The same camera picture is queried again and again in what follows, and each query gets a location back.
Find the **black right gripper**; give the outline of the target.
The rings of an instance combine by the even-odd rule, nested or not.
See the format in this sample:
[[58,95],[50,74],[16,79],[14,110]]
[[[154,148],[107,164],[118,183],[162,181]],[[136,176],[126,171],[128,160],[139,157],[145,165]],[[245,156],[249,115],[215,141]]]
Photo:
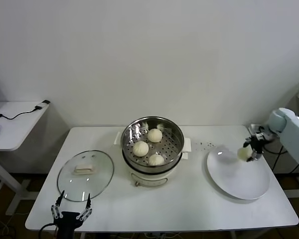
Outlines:
[[247,162],[259,160],[263,154],[263,141],[253,139],[250,141],[245,141],[243,147],[247,147],[251,144],[252,154],[247,158]]

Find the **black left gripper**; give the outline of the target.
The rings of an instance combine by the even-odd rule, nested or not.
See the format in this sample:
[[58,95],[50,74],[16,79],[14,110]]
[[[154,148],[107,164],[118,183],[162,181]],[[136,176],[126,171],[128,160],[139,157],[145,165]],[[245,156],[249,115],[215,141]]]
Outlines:
[[88,195],[85,210],[82,213],[62,212],[60,214],[59,207],[64,196],[64,191],[57,198],[54,205],[51,206],[51,213],[54,218],[53,223],[57,226],[57,239],[74,239],[75,229],[82,226],[92,213],[91,198]]

